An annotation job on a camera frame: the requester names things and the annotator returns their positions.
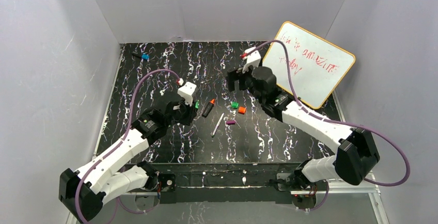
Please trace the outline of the green highlighter cap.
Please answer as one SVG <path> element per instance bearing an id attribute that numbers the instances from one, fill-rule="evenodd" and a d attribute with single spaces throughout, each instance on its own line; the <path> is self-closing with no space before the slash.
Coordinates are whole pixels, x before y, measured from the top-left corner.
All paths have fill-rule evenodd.
<path id="1" fill-rule="evenodd" d="M 234 108 L 234 109 L 239 108 L 239 103 L 237 103 L 237 102 L 231 102 L 231 108 Z"/>

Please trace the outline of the orange highlighter cap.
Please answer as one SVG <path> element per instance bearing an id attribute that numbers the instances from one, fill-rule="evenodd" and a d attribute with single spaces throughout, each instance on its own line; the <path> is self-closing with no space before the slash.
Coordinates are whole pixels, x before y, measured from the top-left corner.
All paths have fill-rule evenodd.
<path id="1" fill-rule="evenodd" d="M 239 107 L 238 108 L 238 113 L 245 114 L 246 113 L 246 107 Z"/>

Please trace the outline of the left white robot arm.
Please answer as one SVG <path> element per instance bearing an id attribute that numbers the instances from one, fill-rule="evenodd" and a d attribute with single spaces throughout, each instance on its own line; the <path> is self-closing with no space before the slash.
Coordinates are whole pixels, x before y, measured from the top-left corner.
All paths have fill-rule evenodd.
<path id="1" fill-rule="evenodd" d="M 197 110 L 193 95 L 164 94 L 129 125 L 128 135 L 79 169 L 61 173 L 59 200 L 80 223 L 89 223 L 112 199 L 132 189 L 154 187 L 157 171 L 147 163 L 119 170 L 165 136 L 171 126 L 191 125 Z"/>

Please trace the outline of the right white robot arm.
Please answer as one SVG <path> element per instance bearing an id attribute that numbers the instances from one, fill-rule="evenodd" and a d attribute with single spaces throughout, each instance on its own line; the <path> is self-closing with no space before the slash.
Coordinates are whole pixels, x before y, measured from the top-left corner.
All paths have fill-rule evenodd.
<path id="1" fill-rule="evenodd" d="M 295 187 L 314 182 L 341 179 L 359 185 L 380 160 L 370 131 L 334 123 L 319 113 L 304 109 L 291 94 L 276 84 L 268 67 L 238 68 L 227 73 L 228 90 L 248 90 L 271 118 L 291 125 L 322 142 L 334 155 L 302 162 L 289 177 Z"/>

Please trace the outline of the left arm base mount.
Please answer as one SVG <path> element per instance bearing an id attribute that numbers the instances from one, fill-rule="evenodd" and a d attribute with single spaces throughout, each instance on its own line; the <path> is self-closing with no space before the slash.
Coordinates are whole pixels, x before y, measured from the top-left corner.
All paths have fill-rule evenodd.
<path id="1" fill-rule="evenodd" d="M 148 213 L 157 207 L 165 193 L 176 189 L 176 175 L 161 173 L 152 176 L 146 186 L 140 188 L 135 195 L 135 205 L 141 212 Z"/>

